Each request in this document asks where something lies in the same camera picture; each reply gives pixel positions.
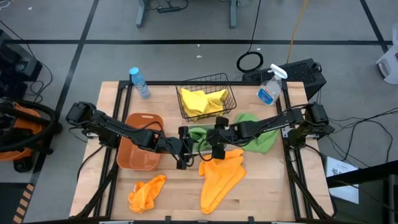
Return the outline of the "orange microfiber towel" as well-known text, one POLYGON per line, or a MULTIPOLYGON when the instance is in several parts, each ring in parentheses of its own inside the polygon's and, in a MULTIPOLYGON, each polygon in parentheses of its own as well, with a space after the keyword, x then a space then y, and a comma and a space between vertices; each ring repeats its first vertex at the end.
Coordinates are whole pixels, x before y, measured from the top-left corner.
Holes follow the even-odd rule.
POLYGON ((157 175, 152 180, 136 182, 134 190, 128 195, 129 209, 134 213, 144 213, 155 207, 155 199, 160 194, 167 177, 157 175))
POLYGON ((214 212, 228 193, 244 179, 247 172, 243 167, 243 153, 242 149, 233 149, 225 153, 224 159, 200 162, 198 175, 205 178, 200 198, 202 213, 214 212))

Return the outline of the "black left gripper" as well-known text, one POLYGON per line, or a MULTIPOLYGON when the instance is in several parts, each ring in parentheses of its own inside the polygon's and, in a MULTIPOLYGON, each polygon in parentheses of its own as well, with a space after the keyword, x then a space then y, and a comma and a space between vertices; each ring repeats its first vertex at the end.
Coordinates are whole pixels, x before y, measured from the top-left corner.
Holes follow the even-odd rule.
MULTIPOLYGON (((164 147, 169 154, 177 155, 177 154, 186 154, 188 153, 188 148, 182 140, 186 140, 190 137, 188 126, 180 126, 178 128, 179 138, 169 137, 164 138, 164 147)), ((178 155, 177 161, 177 169, 178 170, 186 170, 187 163, 185 161, 184 156, 178 155)))

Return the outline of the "orange plastic bin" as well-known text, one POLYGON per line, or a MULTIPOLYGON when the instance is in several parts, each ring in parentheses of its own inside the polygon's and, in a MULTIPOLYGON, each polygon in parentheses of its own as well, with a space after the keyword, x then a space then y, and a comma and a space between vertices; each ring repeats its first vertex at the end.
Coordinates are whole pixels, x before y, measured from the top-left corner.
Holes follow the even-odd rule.
MULTIPOLYGON (((156 114, 133 113, 126 120, 126 124, 134 128, 143 128, 150 122, 157 121, 164 125, 163 119, 156 114)), ((130 140, 121 138, 117 154, 117 163, 123 169, 150 171, 155 170, 160 161, 160 154, 139 149, 130 140)))

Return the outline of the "black side table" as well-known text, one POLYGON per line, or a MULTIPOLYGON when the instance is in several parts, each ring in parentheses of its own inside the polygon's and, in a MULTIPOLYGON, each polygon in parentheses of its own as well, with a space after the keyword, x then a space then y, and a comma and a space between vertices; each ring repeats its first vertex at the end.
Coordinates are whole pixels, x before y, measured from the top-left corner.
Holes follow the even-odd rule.
POLYGON ((357 168, 326 177, 328 189, 358 184, 358 204, 331 196, 333 216, 343 222, 398 224, 398 160, 357 168))

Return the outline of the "yellow microfiber towel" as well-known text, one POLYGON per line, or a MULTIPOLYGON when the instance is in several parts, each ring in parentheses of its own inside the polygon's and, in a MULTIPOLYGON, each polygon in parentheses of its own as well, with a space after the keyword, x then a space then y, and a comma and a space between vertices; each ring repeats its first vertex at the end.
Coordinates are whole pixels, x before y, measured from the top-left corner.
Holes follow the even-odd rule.
POLYGON ((193 121, 197 121, 198 116, 205 114, 208 110, 209 103, 203 90, 189 91, 181 88, 180 94, 184 111, 193 121))
POLYGON ((216 91, 213 93, 206 94, 208 106, 206 107, 205 113, 214 113, 215 115, 223 115, 223 102, 229 96, 227 89, 216 91))

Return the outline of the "clear water bottle blue cap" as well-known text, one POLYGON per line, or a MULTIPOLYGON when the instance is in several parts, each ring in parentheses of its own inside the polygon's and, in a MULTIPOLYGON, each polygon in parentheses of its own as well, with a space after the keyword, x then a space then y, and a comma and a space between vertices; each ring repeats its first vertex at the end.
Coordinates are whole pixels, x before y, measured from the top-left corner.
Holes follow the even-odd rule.
POLYGON ((134 84, 136 89, 138 90, 141 98, 148 99, 150 97, 150 91, 147 86, 146 80, 143 74, 140 72, 139 68, 132 67, 129 70, 131 82, 134 84))

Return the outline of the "orange shop vacuum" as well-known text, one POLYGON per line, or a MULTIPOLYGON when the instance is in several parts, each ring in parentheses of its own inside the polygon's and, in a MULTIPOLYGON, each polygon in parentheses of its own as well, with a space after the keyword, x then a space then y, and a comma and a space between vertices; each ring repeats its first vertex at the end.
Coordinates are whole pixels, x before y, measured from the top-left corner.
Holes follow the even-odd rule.
POLYGON ((51 155, 47 141, 63 127, 56 112, 40 103, 0 98, 0 161, 11 161, 14 170, 28 172, 33 155, 51 155))

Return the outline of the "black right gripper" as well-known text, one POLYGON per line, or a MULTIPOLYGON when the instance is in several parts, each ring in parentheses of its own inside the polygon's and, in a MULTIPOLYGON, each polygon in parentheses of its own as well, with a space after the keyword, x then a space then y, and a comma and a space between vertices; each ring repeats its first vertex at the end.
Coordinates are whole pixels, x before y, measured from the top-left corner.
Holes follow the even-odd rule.
POLYGON ((237 140, 237 135, 233 129, 228 129, 229 119, 217 116, 213 129, 206 131, 206 140, 212 146, 212 158, 224 159, 224 147, 219 144, 230 144, 237 140))

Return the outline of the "black equipment box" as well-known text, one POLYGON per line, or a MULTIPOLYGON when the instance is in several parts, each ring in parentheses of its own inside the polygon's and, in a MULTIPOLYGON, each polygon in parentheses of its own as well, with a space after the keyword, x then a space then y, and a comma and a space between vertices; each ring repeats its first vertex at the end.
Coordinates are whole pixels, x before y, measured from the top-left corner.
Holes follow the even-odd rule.
POLYGON ((23 99, 26 82, 35 82, 42 64, 20 45, 6 44, 11 40, 0 29, 0 98, 23 99))

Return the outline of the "black table frame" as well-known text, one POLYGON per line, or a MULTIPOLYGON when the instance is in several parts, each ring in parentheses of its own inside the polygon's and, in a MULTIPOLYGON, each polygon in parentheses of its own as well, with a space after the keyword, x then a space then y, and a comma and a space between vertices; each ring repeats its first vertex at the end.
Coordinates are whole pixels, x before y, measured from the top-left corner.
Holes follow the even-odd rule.
MULTIPOLYGON (((180 114, 176 82, 152 81, 149 83, 152 97, 148 100, 143 100, 136 89, 132 88, 127 116, 133 113, 157 114, 164 121, 166 134, 178 137, 178 127, 192 123, 186 122, 180 114)), ((123 88, 122 81, 103 82, 96 105, 99 110, 112 115, 119 86, 122 88, 118 110, 120 119, 124 112, 123 104, 126 97, 126 89, 123 88)), ((239 113, 252 113, 260 119, 277 114, 276 106, 266 106, 259 101, 256 96, 257 85, 244 83, 232 85, 231 89, 237 107, 226 114, 230 123, 239 113)), ((165 221, 165 218, 171 217, 172 222, 245 221, 247 223, 248 218, 253 217, 255 222, 294 221, 294 206, 283 149, 282 140, 279 137, 267 154, 245 152, 243 164, 247 175, 209 215, 202 214, 200 211, 200 194, 204 183, 204 178, 198 175, 200 158, 195 158, 195 164, 187 170, 177 170, 176 161, 169 155, 161 155, 157 169, 153 171, 119 169, 114 184, 116 189, 113 194, 106 189, 98 216, 106 215, 107 205, 111 205, 108 199, 111 199, 110 219, 112 220, 165 221), (143 214, 131 212, 127 197, 133 190, 135 182, 147 182, 159 174, 166 175, 167 181, 155 200, 155 208, 143 214)), ((322 209, 328 215, 332 215, 334 211, 320 156, 309 148, 303 148, 300 152, 308 190, 322 209)), ((103 163, 109 161, 109 168, 111 168, 114 150, 111 150, 110 159, 104 157, 105 151, 101 151, 82 168, 70 216, 82 211, 92 198, 100 182, 103 163)))

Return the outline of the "glass cleaner spray bottle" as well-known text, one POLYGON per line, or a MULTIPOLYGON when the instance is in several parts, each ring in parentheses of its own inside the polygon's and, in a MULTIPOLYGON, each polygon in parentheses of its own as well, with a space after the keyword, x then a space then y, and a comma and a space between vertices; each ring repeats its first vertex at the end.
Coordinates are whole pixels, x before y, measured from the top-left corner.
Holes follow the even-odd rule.
POLYGON ((271 79, 261 83, 257 92, 257 97, 266 105, 273 105, 280 96, 282 89, 282 80, 288 78, 287 72, 275 64, 270 65, 271 79))

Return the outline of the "white plastic bag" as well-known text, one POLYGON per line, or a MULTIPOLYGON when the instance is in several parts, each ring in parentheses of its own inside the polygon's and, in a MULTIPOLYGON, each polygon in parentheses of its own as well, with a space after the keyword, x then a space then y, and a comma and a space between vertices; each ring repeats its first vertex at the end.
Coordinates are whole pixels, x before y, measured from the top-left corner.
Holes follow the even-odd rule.
POLYGON ((392 27, 392 47, 376 62, 386 83, 398 85, 398 22, 392 27))

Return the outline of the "green microfiber towel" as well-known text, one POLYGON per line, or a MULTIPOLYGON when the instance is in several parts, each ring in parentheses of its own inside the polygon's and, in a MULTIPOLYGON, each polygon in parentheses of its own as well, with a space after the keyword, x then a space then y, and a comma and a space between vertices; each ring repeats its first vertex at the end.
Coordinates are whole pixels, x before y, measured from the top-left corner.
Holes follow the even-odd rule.
MULTIPOLYGON (((235 123, 243 121, 259 121, 259 119, 251 113, 240 113, 234 119, 235 123)), ((254 138, 249 144, 243 146, 242 149, 244 151, 267 153, 274 145, 278 135, 278 130, 262 133, 258 138, 254 138)))
POLYGON ((193 139, 193 147, 192 147, 193 152, 198 152, 198 151, 203 152, 211 150, 211 145, 206 140, 207 129, 203 127, 193 127, 189 128, 188 133, 190 137, 193 139))

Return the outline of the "black box with keyboard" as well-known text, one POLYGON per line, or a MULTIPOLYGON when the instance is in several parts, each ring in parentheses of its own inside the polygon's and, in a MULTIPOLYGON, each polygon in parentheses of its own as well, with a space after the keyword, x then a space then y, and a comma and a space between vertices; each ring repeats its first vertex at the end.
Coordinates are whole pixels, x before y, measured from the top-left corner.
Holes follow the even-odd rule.
MULTIPOLYGON (((326 79, 322 74, 322 66, 318 62, 314 62, 312 58, 287 63, 279 67, 287 72, 288 82, 303 83, 308 100, 326 84, 326 79)), ((246 73, 243 75, 242 81, 262 83, 266 80, 270 80, 273 75, 271 72, 268 72, 268 70, 269 69, 263 69, 246 73)))

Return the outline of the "white paper sheet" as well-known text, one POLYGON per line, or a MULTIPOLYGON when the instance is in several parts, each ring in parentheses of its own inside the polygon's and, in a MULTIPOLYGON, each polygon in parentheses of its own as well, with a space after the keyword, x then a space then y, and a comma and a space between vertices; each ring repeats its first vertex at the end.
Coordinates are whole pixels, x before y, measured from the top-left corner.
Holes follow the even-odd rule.
MULTIPOLYGON (((346 172, 351 172, 358 170, 357 167, 345 163, 343 161, 334 159, 332 157, 326 158, 326 176, 331 177, 334 175, 344 174, 346 172)), ((351 202, 354 204, 359 203, 359 190, 358 184, 354 185, 353 187, 350 185, 343 186, 343 187, 335 187, 329 188, 330 194, 333 197, 345 200, 347 202, 351 202)))

